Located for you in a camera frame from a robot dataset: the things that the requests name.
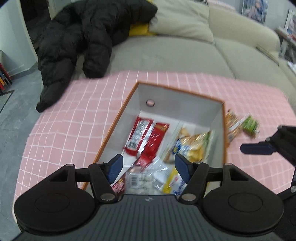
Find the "pink blanket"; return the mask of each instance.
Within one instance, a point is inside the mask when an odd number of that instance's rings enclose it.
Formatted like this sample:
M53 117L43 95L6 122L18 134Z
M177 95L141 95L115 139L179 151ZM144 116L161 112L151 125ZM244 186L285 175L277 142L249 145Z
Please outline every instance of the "pink blanket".
M159 83L225 100L237 115L250 112L260 122L254 142L271 136L278 125L296 125L284 94L272 87L207 74L121 72L102 79L76 80L63 97L37 121L23 153L15 199L67 163L87 167L107 135L120 107L137 80ZM275 193L290 186L294 167L279 154L248 156L238 136L228 148L228 162L241 168Z

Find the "tile floor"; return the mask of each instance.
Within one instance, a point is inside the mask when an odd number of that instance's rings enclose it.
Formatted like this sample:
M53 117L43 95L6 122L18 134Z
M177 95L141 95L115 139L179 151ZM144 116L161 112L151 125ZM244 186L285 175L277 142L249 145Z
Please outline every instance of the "tile floor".
M0 114L0 240L15 238L20 230L11 209L22 153L40 114L35 106L42 90L41 72L13 80L15 90Z

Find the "white pillow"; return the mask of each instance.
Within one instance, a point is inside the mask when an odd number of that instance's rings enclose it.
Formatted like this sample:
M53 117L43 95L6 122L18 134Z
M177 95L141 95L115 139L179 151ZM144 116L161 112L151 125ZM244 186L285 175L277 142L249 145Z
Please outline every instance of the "white pillow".
M209 27L209 7L194 0L154 0L158 8L149 31L214 42Z

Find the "storage box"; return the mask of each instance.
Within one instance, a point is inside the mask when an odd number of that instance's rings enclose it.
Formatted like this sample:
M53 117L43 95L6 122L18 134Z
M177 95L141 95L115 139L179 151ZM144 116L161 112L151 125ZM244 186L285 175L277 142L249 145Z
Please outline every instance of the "storage box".
M137 116L169 123L158 156L172 142L178 126L185 125L189 131L205 133L214 130L207 163L222 167L226 161L225 110L221 100L175 88L137 82L113 122L95 160L108 162L116 154L123 155L123 169L115 182L136 161L123 148L129 139Z

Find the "wall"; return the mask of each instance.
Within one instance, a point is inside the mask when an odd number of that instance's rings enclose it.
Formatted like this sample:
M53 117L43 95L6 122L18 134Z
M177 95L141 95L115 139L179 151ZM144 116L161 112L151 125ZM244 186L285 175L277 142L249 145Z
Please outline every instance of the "wall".
M235 7L236 11L242 12L243 0L220 0ZM284 27L289 9L296 11L296 7L288 0L267 0L268 10L265 25L271 29L278 26Z
M19 0L9 0L0 8L0 50L9 75L30 69L37 55L25 26Z

